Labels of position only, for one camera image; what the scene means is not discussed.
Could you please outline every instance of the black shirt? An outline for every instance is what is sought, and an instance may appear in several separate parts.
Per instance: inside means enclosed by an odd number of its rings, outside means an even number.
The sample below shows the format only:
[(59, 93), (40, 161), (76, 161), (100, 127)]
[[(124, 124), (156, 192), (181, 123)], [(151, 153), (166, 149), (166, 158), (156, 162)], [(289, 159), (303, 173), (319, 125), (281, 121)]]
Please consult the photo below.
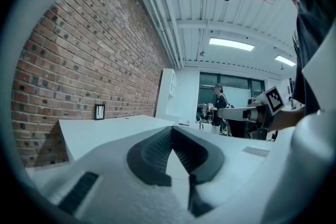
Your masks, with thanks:
[(320, 108), (302, 69), (320, 47), (335, 17), (334, 0), (299, 0), (297, 18), (297, 74), (293, 99), (305, 104), (306, 114)]
[[(226, 102), (225, 98), (223, 95), (221, 96), (216, 96), (216, 103), (215, 103), (215, 108), (217, 109), (224, 109), (226, 107)], [(212, 120), (212, 125), (214, 126), (220, 126), (221, 118), (217, 116), (217, 111), (214, 111), (214, 118)]]

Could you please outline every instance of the small picture frame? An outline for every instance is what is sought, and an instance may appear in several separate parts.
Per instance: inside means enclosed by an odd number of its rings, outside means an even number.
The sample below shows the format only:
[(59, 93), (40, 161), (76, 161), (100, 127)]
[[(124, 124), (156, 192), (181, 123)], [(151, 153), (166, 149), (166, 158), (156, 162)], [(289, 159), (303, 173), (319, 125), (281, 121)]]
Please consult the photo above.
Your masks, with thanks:
[(96, 104), (95, 107), (95, 121), (105, 119), (105, 105), (104, 104)]

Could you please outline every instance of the window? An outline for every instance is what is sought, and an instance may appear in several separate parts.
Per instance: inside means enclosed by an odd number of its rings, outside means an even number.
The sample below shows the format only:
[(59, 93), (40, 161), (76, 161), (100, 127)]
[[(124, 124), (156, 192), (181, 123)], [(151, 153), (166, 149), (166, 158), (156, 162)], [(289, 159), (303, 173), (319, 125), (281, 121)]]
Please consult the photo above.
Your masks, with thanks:
[(200, 74), (199, 86), (214, 86), (218, 83), (216, 74)]
[(224, 87), (239, 88), (251, 91), (251, 97), (257, 97), (265, 91), (265, 84), (262, 80), (227, 76), (222, 74), (201, 73), (198, 92), (198, 106), (201, 111), (202, 104), (215, 103), (216, 95), (211, 86), (220, 83)]
[(262, 85), (261, 85), (261, 81), (259, 80), (253, 80), (252, 81), (252, 90), (255, 92), (263, 92), (262, 89)]
[(223, 87), (239, 88), (248, 90), (248, 79), (228, 77), (221, 75), (221, 84)]
[(199, 104), (214, 104), (216, 101), (216, 95), (214, 94), (214, 91), (212, 89), (199, 89)]

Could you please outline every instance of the black slot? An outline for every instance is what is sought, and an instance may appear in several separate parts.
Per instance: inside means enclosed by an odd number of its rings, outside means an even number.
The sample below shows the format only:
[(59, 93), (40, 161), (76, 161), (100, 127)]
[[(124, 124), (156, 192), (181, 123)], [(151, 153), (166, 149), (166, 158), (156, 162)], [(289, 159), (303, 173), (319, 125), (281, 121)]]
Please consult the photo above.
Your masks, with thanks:
[(58, 208), (73, 215), (81, 202), (85, 199), (97, 178), (98, 175), (92, 172), (86, 172), (82, 175), (68, 195), (60, 202)]

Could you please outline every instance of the fluorescent light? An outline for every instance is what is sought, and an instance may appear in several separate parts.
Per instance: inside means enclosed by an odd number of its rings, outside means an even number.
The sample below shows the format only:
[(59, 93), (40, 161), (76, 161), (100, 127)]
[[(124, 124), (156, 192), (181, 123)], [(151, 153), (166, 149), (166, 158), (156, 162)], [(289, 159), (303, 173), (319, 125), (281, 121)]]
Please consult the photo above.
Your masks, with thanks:
[(225, 40), (225, 39), (218, 39), (218, 38), (211, 38), (209, 44), (232, 47), (232, 48), (243, 49), (243, 50), (248, 50), (248, 51), (252, 51), (254, 48), (254, 46), (247, 45), (245, 43), (240, 43), (240, 42), (235, 42), (235, 41)]
[(280, 55), (277, 56), (275, 59), (278, 60), (278, 61), (280, 61), (280, 62), (286, 63), (286, 64), (288, 64), (291, 67), (296, 65), (296, 63), (294, 63), (294, 62), (292, 62), (292, 61), (290, 61), (290, 60), (288, 60), (288, 59), (286, 59), (286, 58), (284, 58), (284, 57), (282, 57)]

